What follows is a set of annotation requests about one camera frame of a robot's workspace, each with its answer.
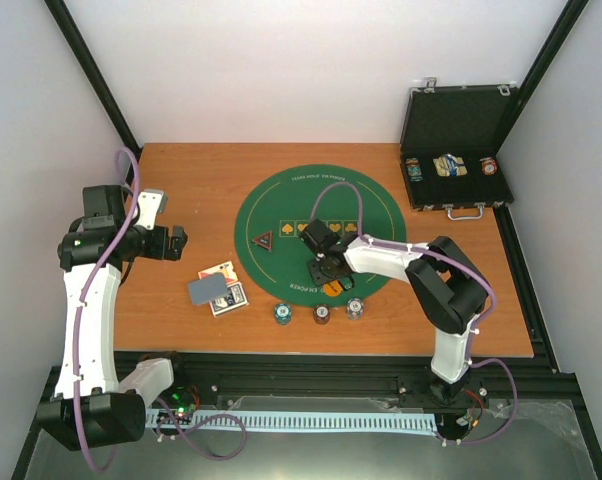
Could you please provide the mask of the orange round blind button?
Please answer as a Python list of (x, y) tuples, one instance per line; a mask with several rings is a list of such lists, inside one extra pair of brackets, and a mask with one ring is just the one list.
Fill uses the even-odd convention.
[(322, 290), (328, 297), (334, 298), (343, 292), (343, 287), (338, 280), (333, 280), (323, 285)]

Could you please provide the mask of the red brown chip stack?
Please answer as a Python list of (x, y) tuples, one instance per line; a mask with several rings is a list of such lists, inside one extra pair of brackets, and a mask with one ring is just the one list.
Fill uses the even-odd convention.
[(316, 305), (313, 309), (313, 319), (319, 325), (325, 325), (330, 320), (330, 308), (325, 304)]

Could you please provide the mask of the green blue chip stack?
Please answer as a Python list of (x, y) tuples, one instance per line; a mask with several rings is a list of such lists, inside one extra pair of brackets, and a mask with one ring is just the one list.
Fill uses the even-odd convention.
[(279, 325), (287, 325), (292, 320), (292, 307), (287, 303), (279, 303), (274, 307), (274, 319)]

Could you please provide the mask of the triangular red dealer button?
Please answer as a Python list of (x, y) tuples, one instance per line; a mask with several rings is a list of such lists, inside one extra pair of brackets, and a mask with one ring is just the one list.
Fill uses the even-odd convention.
[(264, 233), (261, 233), (257, 236), (255, 236), (252, 239), (252, 243), (255, 246), (258, 246), (268, 252), (272, 251), (273, 248), (273, 231), (266, 231)]

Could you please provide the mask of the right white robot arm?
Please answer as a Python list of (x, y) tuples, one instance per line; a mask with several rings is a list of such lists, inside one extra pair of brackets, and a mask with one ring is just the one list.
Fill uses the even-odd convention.
[(315, 285), (336, 281), (348, 290), (355, 274), (370, 274), (411, 286), (435, 328), (430, 395), (452, 403), (464, 388), (471, 367), (471, 343), (478, 325), (496, 307), (485, 277), (450, 238), (430, 243), (399, 243), (371, 235), (333, 232), (315, 219), (299, 233), (314, 258), (307, 263)]

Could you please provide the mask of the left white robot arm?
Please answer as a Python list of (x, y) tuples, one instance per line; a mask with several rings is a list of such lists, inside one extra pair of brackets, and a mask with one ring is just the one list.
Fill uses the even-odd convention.
[(138, 258), (177, 261), (187, 243), (182, 227), (156, 223), (164, 192), (144, 190), (127, 206), (129, 191), (84, 188), (84, 214), (57, 248), (67, 300), (65, 346), (54, 392), (39, 404), (36, 421), (70, 451), (139, 440), (147, 408), (159, 396), (178, 402), (189, 390), (173, 353), (153, 354), (124, 379), (117, 376), (114, 315), (124, 266)]

